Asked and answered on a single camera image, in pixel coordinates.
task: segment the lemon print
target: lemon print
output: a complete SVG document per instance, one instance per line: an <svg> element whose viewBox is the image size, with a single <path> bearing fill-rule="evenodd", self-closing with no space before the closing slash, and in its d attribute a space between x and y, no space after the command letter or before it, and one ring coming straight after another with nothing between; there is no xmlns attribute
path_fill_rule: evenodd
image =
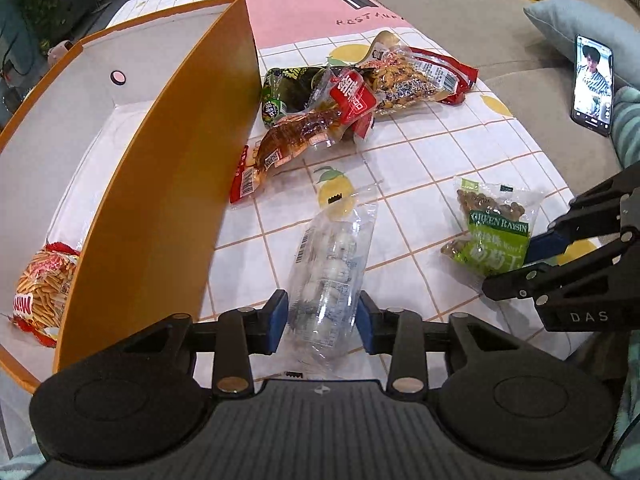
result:
<svg viewBox="0 0 640 480"><path fill-rule="evenodd" d="M348 44L334 48L327 61L329 65L354 64L362 60L369 52L369 45Z"/></svg>
<svg viewBox="0 0 640 480"><path fill-rule="evenodd" d="M482 101L484 101L484 104L486 104L487 107L493 110L495 113L513 117L509 109L495 97L491 97L490 95L483 95Z"/></svg>
<svg viewBox="0 0 640 480"><path fill-rule="evenodd" d="M331 166L323 166L314 171L317 173L322 171L318 184L322 184L320 191L318 191L318 203L320 208L325 208L329 204L338 202L338 200L347 198L344 201L344 208L351 210L353 208L354 198L351 196L355 193L353 184L348 177L341 171L332 168Z"/></svg>
<svg viewBox="0 0 640 480"><path fill-rule="evenodd" d="M558 262L558 265L564 265L595 250L596 246L593 245L592 242L588 240L578 240L568 246L564 254L556 256L556 262Z"/></svg>

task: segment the barcode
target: barcode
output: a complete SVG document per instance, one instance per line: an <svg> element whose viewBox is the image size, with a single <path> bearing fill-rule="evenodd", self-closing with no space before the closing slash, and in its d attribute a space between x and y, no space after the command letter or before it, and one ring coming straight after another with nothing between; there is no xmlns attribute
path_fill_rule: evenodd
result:
<svg viewBox="0 0 640 480"><path fill-rule="evenodd" d="M298 256L296 256L296 263L300 263L302 261L302 256L305 253L306 243L309 240L309 231L311 229L307 229L305 235L302 237L302 241L300 242L300 248L298 250Z"/></svg>
<svg viewBox="0 0 640 480"><path fill-rule="evenodd" d="M279 160L280 160L280 150L276 150L275 152L271 153L271 155L269 155L267 158L264 159L265 171L268 170L272 164L275 164Z"/></svg>
<svg viewBox="0 0 640 480"><path fill-rule="evenodd" d="M242 172L242 180L240 183L240 198L254 192L254 168L247 168Z"/></svg>
<svg viewBox="0 0 640 480"><path fill-rule="evenodd" d="M451 94L455 94L457 85L458 85L457 78L452 73L448 73L444 78L445 90Z"/></svg>

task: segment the smartphone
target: smartphone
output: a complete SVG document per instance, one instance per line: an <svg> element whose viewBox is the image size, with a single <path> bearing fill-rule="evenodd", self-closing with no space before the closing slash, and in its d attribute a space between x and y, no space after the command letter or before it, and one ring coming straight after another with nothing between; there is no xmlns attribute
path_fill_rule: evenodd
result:
<svg viewBox="0 0 640 480"><path fill-rule="evenodd" d="M572 120L607 137L612 101L613 52L603 43L576 36Z"/></svg>

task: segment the beige sofa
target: beige sofa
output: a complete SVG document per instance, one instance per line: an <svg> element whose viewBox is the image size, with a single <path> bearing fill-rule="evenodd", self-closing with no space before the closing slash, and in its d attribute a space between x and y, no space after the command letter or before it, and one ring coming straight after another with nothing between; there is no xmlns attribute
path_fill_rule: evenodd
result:
<svg viewBox="0 0 640 480"><path fill-rule="evenodd" d="M570 119L572 64L524 15L529 0L379 1L460 61L478 67L575 194L620 170L610 140ZM640 10L627 0L584 1L640 29Z"/></svg>

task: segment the green label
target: green label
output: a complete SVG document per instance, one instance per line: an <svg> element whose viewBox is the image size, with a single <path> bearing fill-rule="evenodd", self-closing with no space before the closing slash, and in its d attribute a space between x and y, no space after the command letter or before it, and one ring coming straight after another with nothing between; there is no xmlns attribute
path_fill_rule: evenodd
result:
<svg viewBox="0 0 640 480"><path fill-rule="evenodd" d="M463 189L470 189L471 191L478 191L480 187L479 182L475 182L473 180L467 180L466 178L462 179L461 187Z"/></svg>
<svg viewBox="0 0 640 480"><path fill-rule="evenodd" d="M472 240L455 256L484 276L519 269L529 246L529 225L480 211L469 214Z"/></svg>

